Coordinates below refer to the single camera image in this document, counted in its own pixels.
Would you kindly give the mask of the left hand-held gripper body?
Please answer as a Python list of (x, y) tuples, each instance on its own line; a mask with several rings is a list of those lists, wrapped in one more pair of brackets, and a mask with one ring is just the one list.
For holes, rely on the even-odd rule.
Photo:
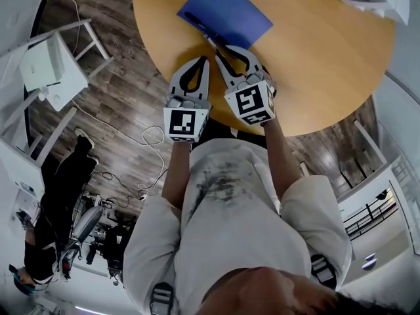
[(208, 100), (170, 94), (163, 109), (165, 136), (174, 142), (198, 142), (211, 109)]

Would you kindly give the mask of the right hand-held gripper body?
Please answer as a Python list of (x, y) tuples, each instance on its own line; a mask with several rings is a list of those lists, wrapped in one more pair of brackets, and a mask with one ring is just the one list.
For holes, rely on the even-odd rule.
[(268, 73), (257, 72), (246, 76), (239, 87), (227, 88), (224, 98), (243, 124), (258, 125), (275, 117), (275, 86)]

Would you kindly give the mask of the black marker pen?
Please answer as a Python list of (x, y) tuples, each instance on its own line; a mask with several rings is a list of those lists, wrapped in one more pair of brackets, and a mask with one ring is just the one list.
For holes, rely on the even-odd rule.
[(184, 12), (184, 16), (193, 26), (196, 26), (202, 33), (206, 33), (208, 35), (218, 34), (209, 26), (206, 26), (197, 16), (194, 16), (191, 12)]

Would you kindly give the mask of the blue notebook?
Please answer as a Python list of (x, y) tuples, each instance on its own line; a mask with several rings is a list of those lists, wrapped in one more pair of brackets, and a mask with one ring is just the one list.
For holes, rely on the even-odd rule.
[(273, 26), (250, 0), (187, 0), (177, 16), (190, 23), (184, 12), (197, 16), (230, 45), (245, 49), (249, 49)]

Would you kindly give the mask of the person's left forearm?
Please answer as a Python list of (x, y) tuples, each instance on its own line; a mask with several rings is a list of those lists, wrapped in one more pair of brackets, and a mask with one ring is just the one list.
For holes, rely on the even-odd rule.
[(177, 209), (182, 209), (190, 178), (190, 145), (175, 142), (161, 196)]

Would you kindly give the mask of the person's right forearm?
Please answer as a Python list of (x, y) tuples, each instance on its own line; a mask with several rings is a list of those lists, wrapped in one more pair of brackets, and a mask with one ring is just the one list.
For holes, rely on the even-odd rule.
[(263, 129), (272, 182), (280, 204), (284, 207), (286, 191), (302, 178), (301, 168), (287, 143), (278, 120), (266, 121)]

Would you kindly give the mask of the round wooden table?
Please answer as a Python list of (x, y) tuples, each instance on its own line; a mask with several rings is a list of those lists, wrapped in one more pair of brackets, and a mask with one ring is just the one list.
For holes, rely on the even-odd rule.
[[(224, 99), (215, 52), (178, 16), (187, 0), (133, 0), (148, 54), (165, 79), (199, 56), (211, 62), (211, 117), (242, 129)], [(250, 0), (273, 23), (252, 51), (277, 83), (276, 114), (292, 137), (319, 131), (357, 110), (390, 63), (395, 24), (340, 0)]]

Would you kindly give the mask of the person's black trousers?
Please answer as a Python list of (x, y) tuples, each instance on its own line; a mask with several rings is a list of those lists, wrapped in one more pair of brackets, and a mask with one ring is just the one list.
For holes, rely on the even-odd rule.
[(233, 138), (239, 139), (246, 142), (250, 142), (262, 148), (267, 148), (266, 139), (264, 136), (247, 133), (244, 131), (238, 131), (236, 135), (231, 132), (231, 127), (226, 126), (214, 119), (208, 119), (204, 130), (200, 136), (198, 142), (192, 143), (191, 150), (194, 150), (201, 144), (204, 144), (210, 140), (218, 138)]

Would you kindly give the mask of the white side table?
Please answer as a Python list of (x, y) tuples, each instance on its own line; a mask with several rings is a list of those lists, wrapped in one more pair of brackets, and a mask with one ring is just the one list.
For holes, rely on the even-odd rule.
[[(82, 27), (87, 30), (87, 33), (91, 38), (91, 42), (79, 54), (74, 55), (68, 48), (67, 44), (65, 44), (61, 33), (78, 27)], [(82, 21), (59, 27), (53, 31), (37, 35), (19, 45), (13, 46), (11, 49), (0, 52), (0, 89), (10, 84), (16, 74), (22, 78), (19, 64), (26, 51), (50, 37), (54, 37), (57, 40), (58, 47), (60, 49), (64, 70), (62, 79), (54, 85), (49, 85), (48, 87), (42, 87), (33, 91), (35, 91), (36, 97), (40, 100), (48, 100), (51, 106), (59, 112), (78, 93), (87, 88), (89, 81), (98, 72), (109, 65), (114, 58), (108, 55), (104, 46), (96, 36), (96, 33), (91, 26), (91, 19), (84, 19)], [(79, 65), (79, 60), (91, 49), (98, 49), (104, 61), (90, 74), (86, 74)]]

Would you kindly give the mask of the person's white shirt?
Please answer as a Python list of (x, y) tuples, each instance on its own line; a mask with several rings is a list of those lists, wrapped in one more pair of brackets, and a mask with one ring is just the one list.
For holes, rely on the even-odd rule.
[(266, 150), (219, 138), (192, 151), (181, 210), (160, 196), (146, 200), (125, 249), (123, 281), (143, 315), (163, 281), (175, 290), (173, 315), (196, 315), (225, 274), (265, 266), (315, 280), (316, 255), (339, 288), (352, 246), (328, 178), (300, 178), (278, 199)]

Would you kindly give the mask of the white metal bar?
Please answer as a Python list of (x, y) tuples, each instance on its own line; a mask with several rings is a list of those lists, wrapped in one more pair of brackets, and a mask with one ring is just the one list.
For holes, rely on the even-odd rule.
[(388, 161), (386, 157), (383, 155), (378, 145), (375, 143), (375, 141), (372, 139), (369, 133), (365, 130), (362, 124), (356, 119), (354, 120), (354, 125), (356, 126), (357, 130), (359, 130), (359, 132), (362, 134), (362, 136), (367, 141), (367, 143), (370, 145), (370, 147), (372, 148), (374, 153), (377, 155), (377, 157), (380, 159), (381, 163), (383, 165), (387, 164)]

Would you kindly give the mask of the white flat box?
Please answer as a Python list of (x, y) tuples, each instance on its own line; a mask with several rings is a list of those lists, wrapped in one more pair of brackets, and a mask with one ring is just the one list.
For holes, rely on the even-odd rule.
[(19, 69), (27, 91), (58, 83), (64, 70), (57, 40), (50, 37), (28, 49)]

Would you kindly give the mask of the grey wheeled equipment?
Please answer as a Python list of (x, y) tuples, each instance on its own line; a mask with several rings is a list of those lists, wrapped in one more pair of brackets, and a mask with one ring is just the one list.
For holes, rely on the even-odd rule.
[(107, 208), (112, 208), (112, 200), (97, 196), (92, 206), (75, 219), (70, 238), (58, 256), (58, 276), (68, 281), (74, 261), (86, 260), (93, 264), (96, 255), (106, 262), (106, 273), (115, 286), (123, 283), (123, 254), (133, 232), (137, 216), (115, 211), (111, 217)]

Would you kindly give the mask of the black metal railing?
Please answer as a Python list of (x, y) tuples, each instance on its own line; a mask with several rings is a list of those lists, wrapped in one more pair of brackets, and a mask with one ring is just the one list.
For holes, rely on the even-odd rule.
[(388, 219), (398, 210), (398, 204), (390, 189), (381, 192), (373, 202), (344, 219), (344, 226), (350, 240), (355, 240), (383, 221)]

